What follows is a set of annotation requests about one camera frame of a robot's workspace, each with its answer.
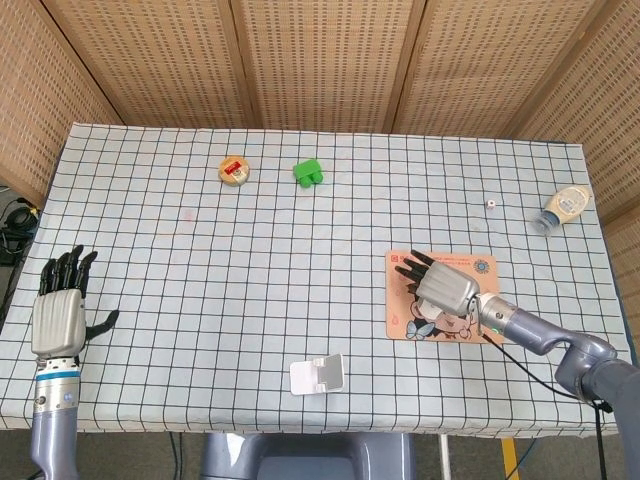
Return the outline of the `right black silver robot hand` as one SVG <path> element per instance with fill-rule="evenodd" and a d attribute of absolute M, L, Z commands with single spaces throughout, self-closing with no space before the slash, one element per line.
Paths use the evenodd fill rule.
<path fill-rule="evenodd" d="M 417 250 L 394 270 L 409 281 L 412 294 L 450 315 L 470 314 L 480 295 L 474 278 Z"/>

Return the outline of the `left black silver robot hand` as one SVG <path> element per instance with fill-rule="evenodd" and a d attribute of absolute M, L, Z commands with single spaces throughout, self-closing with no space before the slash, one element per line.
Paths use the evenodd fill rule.
<path fill-rule="evenodd" d="M 86 344 L 112 330 L 119 319 L 120 312 L 113 310 L 103 322 L 87 324 L 85 300 L 98 253 L 83 251 L 77 245 L 49 259 L 41 271 L 31 335 L 31 351 L 39 362 L 77 358 Z"/>

